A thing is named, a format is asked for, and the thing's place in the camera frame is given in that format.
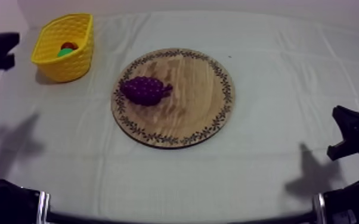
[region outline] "green ball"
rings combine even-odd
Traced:
[[[60,52],[57,54],[58,57],[64,56],[66,54],[69,54],[71,52],[73,52],[74,50],[72,50],[71,48],[64,48],[61,49]]]

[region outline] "white table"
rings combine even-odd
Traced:
[[[60,85],[30,62],[38,34],[28,31],[16,67],[0,80],[0,177],[51,193],[54,210],[148,222],[248,220],[308,210],[313,194],[359,180],[358,155],[335,163],[326,155],[342,140],[332,108],[359,111],[357,32],[249,13],[96,17],[89,73]],[[110,94],[132,60],[172,47],[218,60],[236,103],[208,141],[162,151],[119,129]]]

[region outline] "wooden tray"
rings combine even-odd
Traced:
[[[151,76],[174,88],[155,106],[130,102],[119,84],[136,76]],[[112,113],[131,138],[158,148],[198,144],[227,122],[235,89],[225,68],[213,58],[190,49],[161,49],[143,55],[120,74],[113,88]]]

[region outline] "grape cluster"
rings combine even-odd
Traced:
[[[137,76],[121,83],[120,90],[134,104],[152,106],[170,96],[172,85],[164,87],[159,79]]]

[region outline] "yellow basket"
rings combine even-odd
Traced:
[[[65,42],[76,43],[78,49],[57,57]],[[31,60],[50,79],[68,82],[88,72],[93,46],[93,16],[87,13],[68,14],[43,27]]]

